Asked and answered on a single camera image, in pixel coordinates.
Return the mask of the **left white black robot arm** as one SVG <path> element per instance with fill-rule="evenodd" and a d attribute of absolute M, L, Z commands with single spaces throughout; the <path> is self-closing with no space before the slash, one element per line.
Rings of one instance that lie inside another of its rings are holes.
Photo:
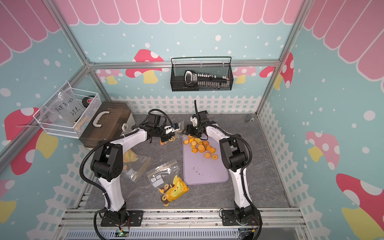
<path fill-rule="evenodd" d="M 142 123 L 132 127 L 131 132 L 100 141 L 84 157 L 79 168 L 81 179 L 101 190 L 105 198 L 105 207 L 96 216 L 100 215 L 117 226 L 123 226 L 129 221 L 130 215 L 120 184 L 124 153 L 152 138 L 160 138 L 162 142 L 166 142 L 179 129 L 180 125 L 173 123 L 165 112 L 152 109 Z"/>

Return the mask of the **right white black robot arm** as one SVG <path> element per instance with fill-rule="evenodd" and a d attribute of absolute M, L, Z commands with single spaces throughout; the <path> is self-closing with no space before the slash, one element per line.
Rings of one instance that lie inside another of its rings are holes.
<path fill-rule="evenodd" d="M 246 177 L 247 167 L 253 157 L 250 145 L 239 134 L 230 134 L 216 122 L 210 121 L 207 111 L 199 112 L 196 100 L 194 107 L 192 123 L 186 126 L 183 134 L 198 138 L 206 136 L 219 144 L 222 162 L 231 176 L 234 187 L 235 218 L 241 225 L 256 220 L 260 229 L 263 225 L 261 212 L 251 200 Z"/>

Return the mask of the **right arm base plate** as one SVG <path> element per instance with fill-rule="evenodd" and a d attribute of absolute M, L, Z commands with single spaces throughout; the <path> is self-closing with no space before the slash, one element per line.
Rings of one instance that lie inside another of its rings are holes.
<path fill-rule="evenodd" d="M 253 226 L 258 227 L 260 219 L 257 216 L 241 215 L 234 209 L 220 209 L 219 217 L 222 220 L 223 226 Z"/>

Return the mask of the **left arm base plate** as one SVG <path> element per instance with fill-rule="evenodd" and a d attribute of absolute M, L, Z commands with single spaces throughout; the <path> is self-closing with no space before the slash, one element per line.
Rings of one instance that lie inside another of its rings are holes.
<path fill-rule="evenodd" d="M 140 227 L 144 211 L 121 210 L 119 212 L 107 211 L 102 218 L 102 227 Z"/>

